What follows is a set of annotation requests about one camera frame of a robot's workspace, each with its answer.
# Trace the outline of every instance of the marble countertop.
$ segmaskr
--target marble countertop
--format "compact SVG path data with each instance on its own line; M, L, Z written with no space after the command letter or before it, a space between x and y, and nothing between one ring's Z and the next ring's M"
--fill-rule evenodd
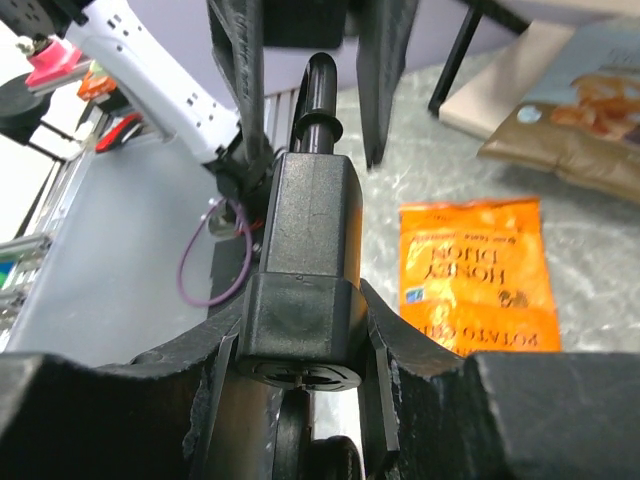
M457 84L494 55L468 57ZM345 135L336 153L353 160L365 201L362 277L397 310L402 203L539 196L564 349L640 351L640 206L552 174L476 158L480 140L442 125L427 110L441 70L403 78L385 161L371 173L365 168L357 91L339 94Z

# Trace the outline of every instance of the orange part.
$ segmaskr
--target orange part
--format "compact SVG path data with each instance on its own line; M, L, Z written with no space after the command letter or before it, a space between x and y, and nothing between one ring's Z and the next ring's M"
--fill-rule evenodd
M559 351L534 198L401 208L400 314L460 355Z
M111 77L105 75L95 76L92 72L89 72L84 76L77 95L82 100L89 101L105 93L111 93L117 87L118 85Z

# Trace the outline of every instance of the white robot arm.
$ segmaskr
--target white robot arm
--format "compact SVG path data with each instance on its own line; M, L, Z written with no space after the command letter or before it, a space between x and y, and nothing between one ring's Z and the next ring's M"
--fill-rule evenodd
M208 163L239 133L237 113L218 104L146 30L126 0L94 0L66 39L95 59L161 129Z

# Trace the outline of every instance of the potato chip bag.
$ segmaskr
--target potato chip bag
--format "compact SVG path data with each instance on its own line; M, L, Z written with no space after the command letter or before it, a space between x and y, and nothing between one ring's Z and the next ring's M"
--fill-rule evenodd
M640 203L640 34L579 28L478 155Z
M400 209L400 315L458 355L559 351L539 201Z

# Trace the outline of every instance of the red part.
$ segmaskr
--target red part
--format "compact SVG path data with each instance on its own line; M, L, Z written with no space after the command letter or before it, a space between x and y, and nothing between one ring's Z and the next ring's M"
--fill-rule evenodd
M82 52L73 46L65 46L57 38L54 38L44 51L29 58L29 63L35 70L25 81L27 87L35 88L38 85L49 83L58 78L70 74Z
M142 115L132 113L127 115L118 125L113 127L96 145L97 153L104 153L121 145L120 139L123 134L142 123Z
M262 228L263 226L264 226L264 222L262 220L256 220L251 224L251 226L249 227L249 230L252 232L255 232L256 230L258 230L259 228ZM236 230L236 237L239 237L242 234L243 234L242 230Z

